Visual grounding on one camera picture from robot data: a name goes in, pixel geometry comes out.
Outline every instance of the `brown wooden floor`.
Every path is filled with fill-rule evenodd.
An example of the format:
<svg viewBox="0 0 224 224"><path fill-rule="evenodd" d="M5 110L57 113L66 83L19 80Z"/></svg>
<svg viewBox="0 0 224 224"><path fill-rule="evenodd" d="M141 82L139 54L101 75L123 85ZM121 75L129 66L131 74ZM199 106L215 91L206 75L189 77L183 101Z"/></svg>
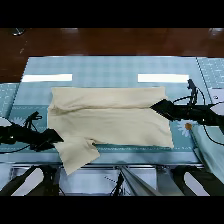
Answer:
<svg viewBox="0 0 224 224"><path fill-rule="evenodd" d="M0 28L0 82L19 82L30 56L224 57L224 28Z"/></svg>

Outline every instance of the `light blue table surface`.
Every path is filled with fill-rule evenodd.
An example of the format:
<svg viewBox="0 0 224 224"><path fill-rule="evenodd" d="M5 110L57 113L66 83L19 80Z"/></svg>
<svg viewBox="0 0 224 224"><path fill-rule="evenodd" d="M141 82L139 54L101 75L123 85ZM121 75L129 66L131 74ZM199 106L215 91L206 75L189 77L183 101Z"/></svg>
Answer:
<svg viewBox="0 0 224 224"><path fill-rule="evenodd" d="M51 87L116 87L136 88L165 86L170 100L190 94L187 83L138 83L140 73L150 74L187 74L195 85L210 98L204 83L199 62L195 57L160 56L62 56L31 57L27 62L24 75L73 74L70 82L21 82L10 113L10 120L22 123L28 115L38 111L43 119L35 123L39 131L46 129L47 107L51 102ZM170 122L174 149L162 147L136 147L118 145L98 145L101 156L93 163L138 163L138 164L180 164L198 163L193 152L193 140L184 128L185 121ZM25 144L2 145L0 150L11 151ZM29 149L20 153L0 155L1 162L60 162L55 149L42 153Z"/></svg>

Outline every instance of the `tabletop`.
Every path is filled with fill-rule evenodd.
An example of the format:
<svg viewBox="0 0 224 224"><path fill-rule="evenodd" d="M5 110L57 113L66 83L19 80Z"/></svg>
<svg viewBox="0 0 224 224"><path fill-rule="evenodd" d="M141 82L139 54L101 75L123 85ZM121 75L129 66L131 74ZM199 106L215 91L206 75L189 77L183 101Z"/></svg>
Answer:
<svg viewBox="0 0 224 224"><path fill-rule="evenodd" d="M47 127L47 108L51 102L51 87L71 86L85 88L141 88L165 86L170 100L188 96L187 83L138 82L138 74L185 74L193 79L210 102L202 72L195 57L170 56L52 56L30 57L23 76L72 74L71 81L21 82L9 116L11 121L23 124L31 113L38 111L43 119L36 122L38 131ZM101 156L93 163L181 164L198 163L193 152L194 143L185 129L186 121L170 122L174 148L156 146L97 145ZM11 151L24 146L4 145L0 150ZM60 162L56 149L36 153L29 149L0 156L1 162Z"/></svg>

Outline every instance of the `white rectangle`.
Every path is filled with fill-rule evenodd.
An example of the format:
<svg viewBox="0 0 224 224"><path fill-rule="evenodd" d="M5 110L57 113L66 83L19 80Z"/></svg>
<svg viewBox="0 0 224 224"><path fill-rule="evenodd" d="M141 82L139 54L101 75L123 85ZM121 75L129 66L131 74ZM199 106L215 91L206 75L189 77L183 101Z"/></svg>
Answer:
<svg viewBox="0 0 224 224"><path fill-rule="evenodd" d="M72 81L72 74L57 74L57 75L24 75L22 82L60 82Z"/></svg>
<svg viewBox="0 0 224 224"><path fill-rule="evenodd" d="M179 82L187 83L189 75L138 74L138 82Z"/></svg>

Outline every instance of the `beige shirt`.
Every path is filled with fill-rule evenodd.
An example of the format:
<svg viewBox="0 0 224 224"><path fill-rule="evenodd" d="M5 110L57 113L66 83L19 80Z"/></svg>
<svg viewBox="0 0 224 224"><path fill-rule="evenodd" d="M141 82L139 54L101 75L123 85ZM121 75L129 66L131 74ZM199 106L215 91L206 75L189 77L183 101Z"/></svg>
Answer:
<svg viewBox="0 0 224 224"><path fill-rule="evenodd" d="M165 88L52 88L48 127L67 174L99 157L92 143L173 148L169 121L149 107Z"/></svg>

